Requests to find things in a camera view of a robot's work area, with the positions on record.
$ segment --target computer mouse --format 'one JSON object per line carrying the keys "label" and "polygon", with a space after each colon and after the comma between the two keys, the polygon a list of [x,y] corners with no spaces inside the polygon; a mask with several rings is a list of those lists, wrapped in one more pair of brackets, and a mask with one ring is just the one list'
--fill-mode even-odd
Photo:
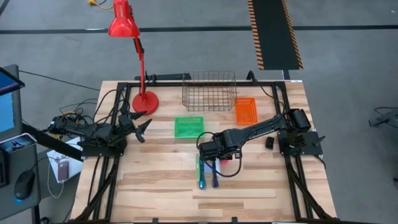
{"label": "computer mouse", "polygon": [[19,200],[24,200],[32,193],[35,173],[31,170],[22,172],[14,186],[14,195]]}

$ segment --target wire basket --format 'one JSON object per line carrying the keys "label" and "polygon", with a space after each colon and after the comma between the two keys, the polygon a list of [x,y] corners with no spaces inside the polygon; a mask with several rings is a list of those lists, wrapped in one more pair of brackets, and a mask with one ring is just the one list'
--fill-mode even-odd
{"label": "wire basket", "polygon": [[186,72],[182,81],[182,105],[188,111],[229,111],[235,105],[235,73],[230,71]]}

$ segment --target green tray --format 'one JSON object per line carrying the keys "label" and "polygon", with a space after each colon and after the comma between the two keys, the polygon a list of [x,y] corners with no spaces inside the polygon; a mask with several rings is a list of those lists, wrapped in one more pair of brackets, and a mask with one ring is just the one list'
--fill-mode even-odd
{"label": "green tray", "polygon": [[197,138],[205,132],[205,123],[201,116],[176,117],[174,136],[176,138]]}

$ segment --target concrete floor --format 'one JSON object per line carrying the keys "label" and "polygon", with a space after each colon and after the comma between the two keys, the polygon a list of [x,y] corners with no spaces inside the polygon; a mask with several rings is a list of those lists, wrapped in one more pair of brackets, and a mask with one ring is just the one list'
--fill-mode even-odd
{"label": "concrete floor", "polygon": [[[139,27],[249,25],[244,0],[130,1]],[[396,0],[287,0],[294,26],[398,24]],[[0,17],[1,29],[105,28],[112,11],[86,1],[12,0]],[[370,128],[377,106],[398,106],[398,30],[296,31],[304,69],[291,71],[304,82],[322,143],[326,171],[338,216],[343,220],[396,223],[398,132]],[[281,79],[279,71],[259,71],[251,32],[145,33],[149,73],[233,70],[245,78]],[[129,80],[139,71],[131,40],[107,34],[0,35],[0,66],[99,88],[103,80]],[[97,91],[21,73],[22,115],[44,128],[58,108],[95,98]],[[87,106],[88,114],[93,108]],[[61,222],[68,212],[77,179],[58,199],[40,204],[42,216]],[[30,211],[0,223],[29,223]]]}

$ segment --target wooden tabletop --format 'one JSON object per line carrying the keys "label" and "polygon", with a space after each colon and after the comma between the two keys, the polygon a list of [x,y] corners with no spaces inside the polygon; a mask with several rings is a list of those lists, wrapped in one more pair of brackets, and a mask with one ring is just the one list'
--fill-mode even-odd
{"label": "wooden tabletop", "polygon": [[[114,81],[103,82],[99,98],[116,86]],[[312,122],[303,83],[286,81],[286,87],[290,107],[304,109]],[[272,94],[271,88],[264,89]],[[144,144],[133,134],[127,137],[128,146],[119,165],[112,222],[149,222],[152,218],[159,218],[161,222],[230,222],[231,217],[246,222],[295,220],[285,161],[279,154],[277,138],[274,150],[264,146],[266,137],[276,137],[276,133],[244,145],[243,166],[237,176],[220,177],[220,187],[214,189],[212,175],[206,175],[208,187],[200,190],[195,176],[196,140],[174,138],[175,117],[203,116],[205,131],[211,132],[244,126],[235,124],[234,109],[229,112],[187,111],[182,105],[182,87],[149,87],[147,90],[157,94],[159,108],[154,114],[136,121],[141,124],[153,119],[145,132]],[[137,92],[138,88],[132,88],[130,102]],[[237,92],[241,97],[255,97],[259,121],[275,115],[273,99],[259,87],[237,87]],[[105,98],[96,119],[109,113],[114,96],[112,93]],[[335,216],[323,164],[313,156],[302,156],[302,160],[309,191],[327,213]],[[95,162],[96,158],[84,161],[71,218],[77,217],[87,205]],[[101,164],[100,161],[95,183],[99,180]],[[232,160],[223,165],[221,171],[232,174],[237,168],[238,160]],[[302,194],[297,191],[305,217]],[[104,217],[107,197],[103,198],[100,218]]]}

